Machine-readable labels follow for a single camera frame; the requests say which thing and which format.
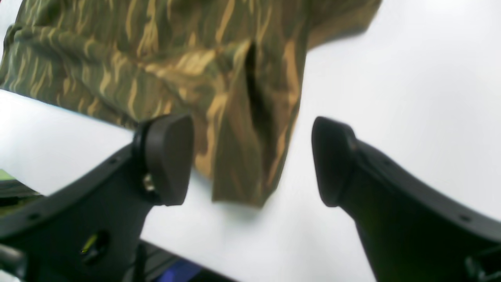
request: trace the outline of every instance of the round hole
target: round hole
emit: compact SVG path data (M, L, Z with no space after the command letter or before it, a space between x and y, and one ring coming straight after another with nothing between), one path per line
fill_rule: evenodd
M101 230L92 234L80 250L82 262L86 265L97 263L106 254L109 244L110 235L108 232Z
M32 213L28 216L28 220L37 220L41 217L39 213Z
M464 222L470 222L470 221L471 221L471 218L470 218L469 216L466 216L466 215L463 215L463 214L461 214L461 215L459 216L459 218L460 218L462 221L464 221Z

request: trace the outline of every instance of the camouflage shirt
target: camouflage shirt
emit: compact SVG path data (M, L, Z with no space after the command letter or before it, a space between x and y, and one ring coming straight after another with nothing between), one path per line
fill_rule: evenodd
M0 88L134 129L190 112L213 200L262 206L298 115L306 52L380 0L24 0Z

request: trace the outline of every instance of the blue object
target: blue object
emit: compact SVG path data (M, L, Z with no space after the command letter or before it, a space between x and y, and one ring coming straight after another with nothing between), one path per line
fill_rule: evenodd
M155 282L188 282L195 277L202 268L187 260L180 260L166 270Z

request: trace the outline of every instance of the screw hole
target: screw hole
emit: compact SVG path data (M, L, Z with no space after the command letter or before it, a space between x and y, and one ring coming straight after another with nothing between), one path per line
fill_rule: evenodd
M40 213L32 213L28 216L28 220L37 220L41 217Z
M471 218L470 218L469 216L466 216L466 215L463 215L463 214L461 214L461 215L459 216L459 218L460 218L462 221L464 221L464 222L470 222L470 221L471 221Z

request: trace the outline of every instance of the white background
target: white background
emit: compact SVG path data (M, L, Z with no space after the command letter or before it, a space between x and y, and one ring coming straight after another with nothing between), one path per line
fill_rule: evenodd
M0 3L0 37L19 3ZM318 195L318 115L501 220L500 13L498 0L385 0L365 34L308 54L284 173L262 210L211 203L210 183L193 173L185 204L153 209L142 237L241 281L374 281L353 221ZM0 128L0 168L47 194L132 138L6 92Z

